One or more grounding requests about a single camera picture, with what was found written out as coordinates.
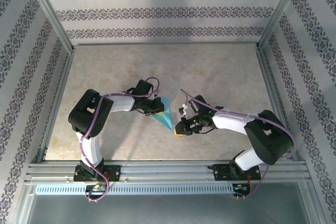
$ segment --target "enclosure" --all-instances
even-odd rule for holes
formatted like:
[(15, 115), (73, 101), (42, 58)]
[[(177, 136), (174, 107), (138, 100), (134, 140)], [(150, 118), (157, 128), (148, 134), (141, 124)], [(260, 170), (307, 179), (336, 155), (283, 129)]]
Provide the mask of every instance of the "enclosure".
[[(0, 3), (2, 223), (336, 223), (335, 0)], [(119, 181), (105, 203), (87, 202), (69, 113), (88, 89), (120, 93), (148, 77), (173, 126), (182, 88), (226, 110), (273, 111), (295, 154), (260, 165), (258, 191), (236, 201), (234, 182), (208, 167), (251, 148), (246, 135), (176, 136), (118, 111), (100, 148)]]

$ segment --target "perforated metal strip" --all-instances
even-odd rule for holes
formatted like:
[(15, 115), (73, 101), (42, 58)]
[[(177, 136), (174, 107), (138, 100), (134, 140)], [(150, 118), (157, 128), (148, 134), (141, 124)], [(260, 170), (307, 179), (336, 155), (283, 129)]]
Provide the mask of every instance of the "perforated metal strip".
[[(82, 195), (85, 185), (37, 185), (36, 195)], [(232, 184), (111, 185), (109, 195), (232, 194)]]

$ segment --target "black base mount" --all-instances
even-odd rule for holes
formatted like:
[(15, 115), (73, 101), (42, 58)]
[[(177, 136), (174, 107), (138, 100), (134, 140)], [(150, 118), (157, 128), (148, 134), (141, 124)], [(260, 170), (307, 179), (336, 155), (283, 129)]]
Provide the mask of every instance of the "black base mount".
[[(75, 168), (73, 182), (105, 182), (105, 179), (85, 165), (82, 161)], [(96, 167), (110, 182), (118, 182), (120, 178), (120, 165), (104, 165), (104, 160)]]
[(251, 180), (260, 180), (260, 169), (259, 166), (254, 166), (250, 170), (245, 171), (243, 174), (239, 174), (235, 177), (230, 170), (230, 164), (214, 164), (213, 166), (208, 166), (209, 169), (214, 171), (215, 181), (239, 181), (247, 180), (247, 175), (251, 176)]

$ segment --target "white wall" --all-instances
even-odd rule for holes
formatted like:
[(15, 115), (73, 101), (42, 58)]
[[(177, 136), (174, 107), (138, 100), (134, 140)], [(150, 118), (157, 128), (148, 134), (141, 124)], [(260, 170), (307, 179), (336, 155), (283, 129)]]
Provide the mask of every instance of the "white wall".
[(50, 0), (74, 45), (257, 42), (279, 0)]
[(37, 0), (0, 0), (0, 223), (11, 223), (67, 52)]
[(336, 0), (291, 0), (265, 46), (327, 223), (336, 223)]

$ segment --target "cable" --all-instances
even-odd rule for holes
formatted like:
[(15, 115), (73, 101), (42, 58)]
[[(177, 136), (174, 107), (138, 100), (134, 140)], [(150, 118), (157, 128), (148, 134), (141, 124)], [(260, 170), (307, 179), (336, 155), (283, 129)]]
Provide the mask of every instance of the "cable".
[(105, 95), (102, 95), (99, 102), (98, 102), (98, 105), (97, 105), (97, 108), (96, 108), (96, 111), (95, 111), (95, 115), (93, 116), (93, 119), (92, 119), (92, 122), (88, 128), (88, 131), (80, 138), (80, 141), (79, 141), (79, 148), (80, 148), (80, 152), (83, 156), (83, 158), (85, 159), (85, 161), (88, 163), (88, 165), (96, 172), (98, 173), (106, 182), (106, 190), (105, 192), (97, 199), (92, 199), (90, 196), (91, 196), (91, 192), (89, 192), (87, 198), (89, 199), (89, 201), (94, 201), (94, 202), (97, 202), (98, 200), (101, 200), (103, 197), (106, 196), (106, 194), (109, 192), (109, 189), (110, 189), (110, 183), (109, 183), (109, 180), (108, 178), (105, 177), (104, 174), (102, 174), (100, 171), (98, 171), (91, 163), (90, 161), (88, 160), (88, 158), (86, 157), (85, 153), (84, 153), (84, 150), (83, 150), (83, 140), (86, 139), (88, 137), (88, 135), (91, 133), (92, 129), (93, 129), (93, 126), (97, 120), (97, 117), (98, 117), (98, 112), (99, 112), (99, 109), (101, 107), (101, 103), (103, 102), (103, 99), (106, 98), (106, 97), (111, 97), (111, 96), (121, 96), (121, 97), (148, 97), (148, 96), (151, 96), (152, 94), (156, 93), (157, 90), (159, 89), (159, 86), (160, 86), (160, 81), (158, 80), (158, 78), (156, 77), (149, 77), (146, 79), (146, 81), (148, 80), (151, 80), (151, 79), (154, 79), (158, 82), (155, 90), (151, 93), (148, 93), (148, 94), (139, 94), (139, 95), (134, 95), (134, 94), (126, 94), (126, 93), (111, 93), (111, 94), (105, 94)]
[(297, 150), (297, 142), (296, 142), (296, 140), (295, 140), (293, 134), (292, 134), (288, 129), (286, 129), (285, 127), (283, 127), (282, 125), (280, 125), (280, 124), (278, 124), (278, 123), (276, 123), (276, 122), (273, 122), (273, 121), (271, 121), (271, 120), (269, 120), (269, 119), (261, 118), (261, 117), (256, 116), (256, 115), (250, 115), (250, 114), (238, 113), (238, 112), (233, 112), (233, 111), (228, 111), (228, 110), (223, 110), (223, 109), (222, 109), (222, 110), (219, 110), (219, 109), (217, 109), (217, 108), (215, 108), (215, 107), (212, 107), (211, 105), (209, 105), (209, 104), (207, 104), (207, 103), (201, 102), (201, 101), (199, 101), (198, 99), (192, 97), (190, 94), (188, 94), (187, 92), (185, 92), (183, 89), (180, 89), (180, 90), (181, 90), (186, 96), (190, 97), (190, 98), (191, 98), (192, 100), (194, 100), (195, 102), (197, 102), (197, 103), (199, 103), (199, 104), (201, 104), (201, 105), (203, 105), (203, 106), (206, 106), (206, 107), (208, 107), (208, 108), (210, 108), (210, 109), (212, 109), (212, 110), (214, 110), (214, 111), (218, 111), (218, 112), (226, 112), (227, 115), (237, 116), (237, 117), (240, 117), (240, 118), (241, 118), (241, 117), (247, 117), (247, 118), (258, 119), (258, 120), (263, 121), (264, 123), (272, 124), (272, 125), (274, 125), (275, 127), (279, 128), (279, 129), (281, 129), (281, 130), (283, 130), (284, 132), (286, 132), (287, 135), (289, 135), (289, 137), (290, 137), (290, 138), (292, 139), (292, 141), (293, 141), (293, 149), (292, 149), (292, 151), (291, 151), (289, 154), (287, 154), (287, 155), (285, 155), (285, 156), (283, 156), (283, 157), (289, 157), (289, 156), (292, 156), (292, 155), (295, 154), (295, 152), (296, 152), (296, 150)]
[(247, 187), (251, 187), (251, 175), (247, 174)]
[(212, 128), (211, 130), (208, 130), (208, 131), (206, 131), (206, 132), (199, 132), (199, 134), (207, 134), (207, 133), (209, 133), (209, 132), (211, 132), (211, 131), (213, 131), (214, 130), (214, 128)]
[[(222, 109), (222, 110), (219, 110), (219, 109), (217, 109), (217, 108), (215, 108), (215, 107), (212, 107), (211, 105), (209, 105), (209, 104), (207, 104), (207, 103), (204, 103), (204, 102), (199, 101), (198, 99), (194, 98), (193, 96), (191, 96), (190, 94), (188, 94), (187, 92), (185, 92), (183, 89), (180, 89), (180, 90), (181, 90), (187, 97), (191, 98), (191, 99), (194, 100), (195, 102), (197, 102), (197, 103), (199, 103), (199, 104), (201, 104), (201, 105), (203, 105), (203, 106), (206, 106), (206, 107), (208, 107), (208, 108), (210, 108), (210, 109), (212, 109), (212, 110), (215, 110), (215, 111), (218, 111), (218, 112), (226, 112), (227, 115), (237, 116), (237, 117), (240, 117), (240, 118), (241, 118), (241, 117), (254, 118), (254, 119), (257, 119), (257, 120), (261, 120), (261, 121), (263, 121), (264, 123), (269, 123), (269, 124), (274, 125), (275, 127), (278, 127), (279, 129), (281, 129), (281, 130), (283, 130), (284, 132), (286, 132), (286, 134), (288, 134), (289, 137), (290, 137), (290, 138), (292, 139), (292, 141), (293, 141), (293, 148), (292, 148), (292, 151), (291, 151), (289, 154), (287, 154), (287, 155), (285, 155), (285, 156), (283, 156), (283, 157), (289, 157), (289, 156), (292, 156), (292, 155), (294, 155), (294, 153), (296, 152), (296, 150), (297, 150), (297, 142), (296, 142), (296, 140), (295, 140), (293, 134), (292, 134), (288, 129), (286, 129), (285, 127), (283, 127), (282, 125), (280, 125), (280, 124), (278, 124), (278, 123), (276, 123), (276, 122), (273, 122), (273, 121), (271, 121), (271, 120), (269, 120), (269, 119), (261, 118), (261, 117), (259, 117), (259, 116), (255, 116), (255, 115), (243, 114), (243, 113), (238, 113), (238, 112), (232, 112), (232, 111), (223, 110), (223, 109)], [(267, 174), (267, 172), (268, 172), (268, 168), (269, 168), (269, 166), (267, 165), (267, 166), (266, 166), (266, 169), (265, 169), (265, 172), (264, 172), (263, 176), (261, 177), (261, 179), (259, 180), (259, 182), (258, 182), (258, 184), (256, 185), (256, 187), (255, 187), (255, 188), (253, 189), (253, 191), (251, 191), (247, 196), (245, 196), (244, 199), (245, 199), (246, 197), (248, 197), (248, 196), (250, 196), (250, 195), (252, 195), (252, 194), (255, 193), (255, 191), (256, 191), (256, 190), (258, 189), (258, 187), (260, 186), (262, 180), (265, 178), (265, 176), (266, 176), (266, 174)]]

